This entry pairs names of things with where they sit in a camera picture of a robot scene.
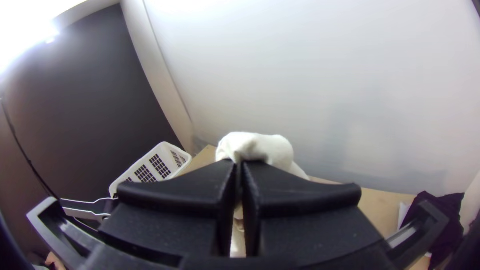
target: black cloth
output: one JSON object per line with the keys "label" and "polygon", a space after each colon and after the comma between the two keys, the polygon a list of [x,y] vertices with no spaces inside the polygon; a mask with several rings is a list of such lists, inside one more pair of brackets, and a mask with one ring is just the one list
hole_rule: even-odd
{"label": "black cloth", "polygon": [[442,197],[435,197],[432,194],[423,191],[417,195],[403,220],[402,227],[409,224],[415,219],[415,212],[422,201],[429,201],[438,210],[440,210],[450,220],[443,232],[431,246],[430,266],[428,270],[435,269],[440,265],[451,253],[453,253],[462,242],[464,228],[460,224],[460,208],[465,193],[449,194]]}

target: black cable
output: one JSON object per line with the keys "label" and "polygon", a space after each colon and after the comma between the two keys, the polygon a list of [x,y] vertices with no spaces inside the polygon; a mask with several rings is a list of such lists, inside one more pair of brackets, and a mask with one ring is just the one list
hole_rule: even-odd
{"label": "black cable", "polygon": [[50,189],[50,187],[47,185],[47,183],[45,183],[44,179],[40,176],[39,172],[35,169],[34,165],[32,164],[32,161],[29,159],[29,157],[25,153],[22,145],[20,144],[19,139],[17,138],[17,134],[15,133],[14,125],[12,124],[12,121],[10,120],[10,115],[7,111],[7,107],[4,104],[4,95],[1,92],[0,92],[0,104],[1,104],[1,107],[2,107],[2,110],[3,110],[3,113],[5,114],[5,118],[6,118],[6,121],[8,123],[8,126],[10,127],[11,133],[13,134],[13,138],[15,138],[16,145],[18,146],[18,148],[20,148],[20,151],[21,151],[23,157],[25,158],[26,162],[28,163],[31,170],[33,171],[33,174],[35,175],[36,179],[38,180],[38,182],[40,183],[40,185],[42,186],[42,188],[45,190],[45,192],[48,195],[50,195],[52,197],[55,197],[55,199],[57,199],[57,200],[60,200],[59,197],[54,193],[54,191],[52,189]]}

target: wooden table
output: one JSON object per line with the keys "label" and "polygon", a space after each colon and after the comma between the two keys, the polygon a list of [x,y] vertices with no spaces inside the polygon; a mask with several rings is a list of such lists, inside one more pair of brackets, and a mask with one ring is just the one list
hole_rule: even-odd
{"label": "wooden table", "polygon": [[[185,168],[181,175],[195,171],[215,162],[215,146],[208,145]],[[339,185],[337,182],[310,177],[312,181],[322,184]],[[399,220],[399,205],[401,202],[412,203],[415,195],[392,193],[369,188],[361,189],[361,199],[358,208],[365,214],[384,238],[388,238],[397,231]],[[427,270],[430,259],[422,257],[410,269]]]}

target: white cloth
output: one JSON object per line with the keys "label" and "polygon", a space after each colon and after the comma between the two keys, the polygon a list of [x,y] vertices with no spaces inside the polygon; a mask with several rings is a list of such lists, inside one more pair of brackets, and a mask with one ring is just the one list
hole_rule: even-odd
{"label": "white cloth", "polygon": [[[215,161],[232,160],[263,161],[268,165],[310,181],[308,175],[294,162],[294,149],[281,135],[262,135],[248,132],[232,132],[223,137],[216,149]],[[230,257],[246,257],[244,236],[244,210],[242,205],[233,214]]]}
{"label": "white cloth", "polygon": [[215,161],[226,159],[235,164],[242,161],[263,161],[310,181],[308,175],[294,162],[294,148],[289,140],[281,135],[232,132],[221,139],[216,149]]}

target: basket grid hole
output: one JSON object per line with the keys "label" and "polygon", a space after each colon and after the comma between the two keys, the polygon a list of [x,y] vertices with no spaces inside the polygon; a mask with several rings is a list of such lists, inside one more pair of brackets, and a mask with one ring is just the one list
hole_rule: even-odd
{"label": "basket grid hole", "polygon": [[177,155],[177,153],[175,153],[172,150],[170,150],[170,153],[173,156],[173,159],[175,160],[176,165],[180,168],[182,166],[182,162],[180,162],[179,156]]}
{"label": "basket grid hole", "polygon": [[136,170],[135,175],[143,183],[151,183],[157,181],[157,179],[153,176],[153,174],[145,165],[142,165],[138,170]]}
{"label": "basket grid hole", "polygon": [[158,154],[152,156],[149,161],[163,179],[167,178],[172,173]]}

